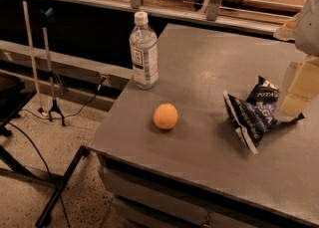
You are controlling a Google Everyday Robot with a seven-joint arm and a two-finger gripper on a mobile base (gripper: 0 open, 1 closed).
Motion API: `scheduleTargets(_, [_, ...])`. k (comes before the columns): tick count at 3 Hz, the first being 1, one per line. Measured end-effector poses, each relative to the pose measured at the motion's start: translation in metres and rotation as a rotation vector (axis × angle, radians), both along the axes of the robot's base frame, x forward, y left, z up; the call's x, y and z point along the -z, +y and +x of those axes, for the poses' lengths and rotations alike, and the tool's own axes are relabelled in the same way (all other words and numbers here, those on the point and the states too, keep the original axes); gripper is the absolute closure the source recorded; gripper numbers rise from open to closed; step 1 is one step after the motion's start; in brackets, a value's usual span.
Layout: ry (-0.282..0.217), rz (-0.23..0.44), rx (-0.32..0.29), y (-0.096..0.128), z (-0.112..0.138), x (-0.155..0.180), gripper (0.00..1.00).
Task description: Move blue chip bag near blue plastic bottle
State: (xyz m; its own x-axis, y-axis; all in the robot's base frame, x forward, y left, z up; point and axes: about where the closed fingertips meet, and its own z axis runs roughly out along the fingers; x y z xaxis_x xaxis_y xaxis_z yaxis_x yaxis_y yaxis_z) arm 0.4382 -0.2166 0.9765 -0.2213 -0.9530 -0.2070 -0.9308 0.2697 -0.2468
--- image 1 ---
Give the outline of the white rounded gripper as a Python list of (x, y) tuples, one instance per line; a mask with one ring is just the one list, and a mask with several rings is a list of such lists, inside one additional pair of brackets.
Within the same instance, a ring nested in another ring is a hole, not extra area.
[(302, 63), (291, 62), (279, 97), (279, 112), (298, 116), (319, 95), (319, 0), (307, 0), (300, 11), (273, 33), (275, 39), (295, 39), (308, 54)]

